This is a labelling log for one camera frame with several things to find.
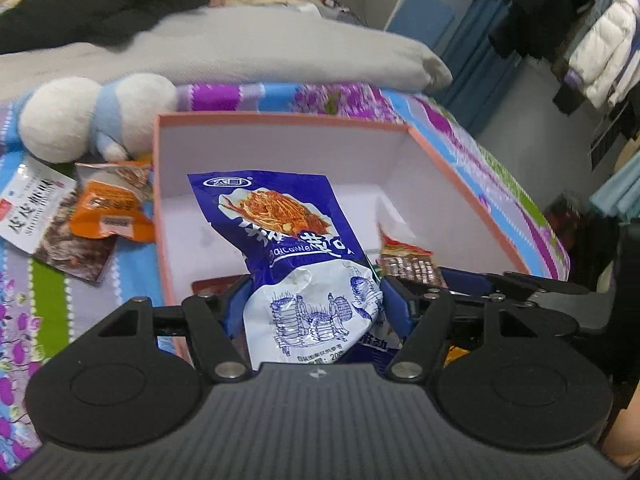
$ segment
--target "blue plush toy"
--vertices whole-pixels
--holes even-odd
[[[14,120],[25,147],[46,162],[73,162],[88,151],[108,162],[152,151],[154,121],[177,110],[175,86],[134,74],[100,86],[82,77],[56,79],[23,96]]]

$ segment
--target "white jacket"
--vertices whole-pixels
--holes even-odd
[[[615,84],[613,93],[607,100],[613,108],[626,97],[629,91],[640,83],[640,50],[631,52],[631,59],[625,68],[620,80]]]
[[[601,107],[631,53],[640,0],[613,0],[569,60],[565,82]]]

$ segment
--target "open cardboard box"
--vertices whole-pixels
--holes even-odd
[[[436,261],[473,272],[526,272],[484,206],[418,131],[301,114],[191,112],[160,116],[154,139],[156,240],[164,298],[246,273],[244,258],[205,220],[188,173],[325,174],[365,252],[380,240],[376,205],[406,222]]]

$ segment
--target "circular pad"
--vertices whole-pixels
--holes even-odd
[[[594,441],[612,403],[603,373],[554,338],[500,338],[450,363],[436,387],[465,433],[522,451]]]
[[[126,349],[112,339],[121,338],[74,348],[78,340],[31,378],[27,411],[44,440],[82,449],[139,446],[193,413],[202,387],[189,364],[158,348]]]

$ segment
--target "blue snack bag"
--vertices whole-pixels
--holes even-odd
[[[371,327],[382,293],[327,177],[273,171],[190,174],[207,221],[244,254],[252,367],[331,363]]]

